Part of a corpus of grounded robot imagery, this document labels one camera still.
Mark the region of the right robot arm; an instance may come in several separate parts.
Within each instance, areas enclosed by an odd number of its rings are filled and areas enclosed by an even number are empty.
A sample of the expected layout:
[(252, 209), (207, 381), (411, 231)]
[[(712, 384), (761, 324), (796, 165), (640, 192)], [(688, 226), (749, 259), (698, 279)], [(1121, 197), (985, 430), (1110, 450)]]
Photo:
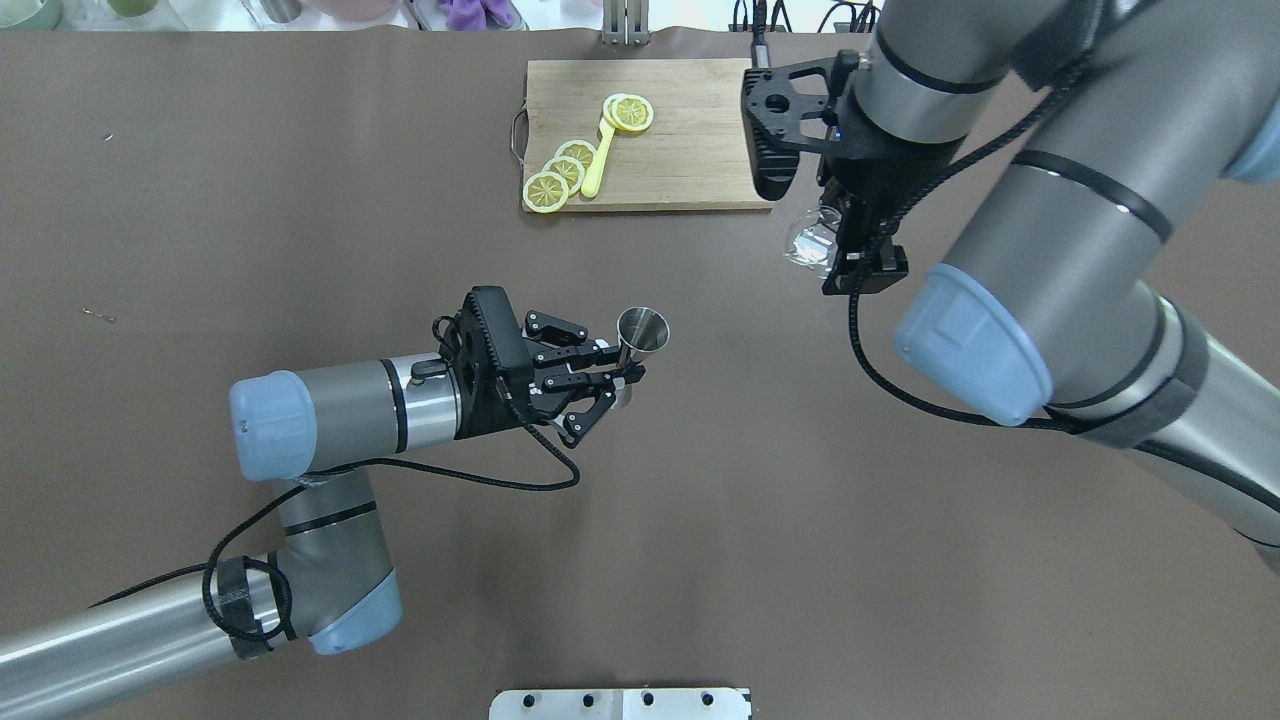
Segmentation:
[(1050, 88), (896, 329), (960, 421), (1044, 424), (1151, 471), (1277, 568), (1277, 389), (1143, 275), (1221, 178), (1277, 178), (1275, 1), (890, 1), (852, 104), (952, 142)]

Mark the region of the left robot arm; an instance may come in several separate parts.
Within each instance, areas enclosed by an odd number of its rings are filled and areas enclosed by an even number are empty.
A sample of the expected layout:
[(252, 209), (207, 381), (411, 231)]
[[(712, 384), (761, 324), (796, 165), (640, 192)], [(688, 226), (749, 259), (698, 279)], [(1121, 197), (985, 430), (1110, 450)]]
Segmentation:
[[(581, 479), (570, 459), (645, 375), (669, 324), (631, 307), (616, 340), (559, 316), (518, 316), (498, 286), (471, 288), (431, 324), (436, 350), (279, 370), (229, 392), (241, 474), (271, 498), (202, 562), (3, 641), (3, 716), (70, 719), (305, 639), (333, 656), (403, 618), (371, 468), (503, 489), (552, 492)], [(408, 451), (524, 430), (568, 470), (531, 483), (410, 461)]]

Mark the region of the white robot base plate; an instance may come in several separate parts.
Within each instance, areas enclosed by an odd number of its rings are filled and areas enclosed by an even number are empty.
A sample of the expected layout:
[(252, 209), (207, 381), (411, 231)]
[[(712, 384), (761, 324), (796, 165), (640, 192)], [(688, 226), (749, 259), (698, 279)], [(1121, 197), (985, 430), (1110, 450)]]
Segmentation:
[(732, 687), (509, 689), (489, 719), (753, 719), (751, 693)]

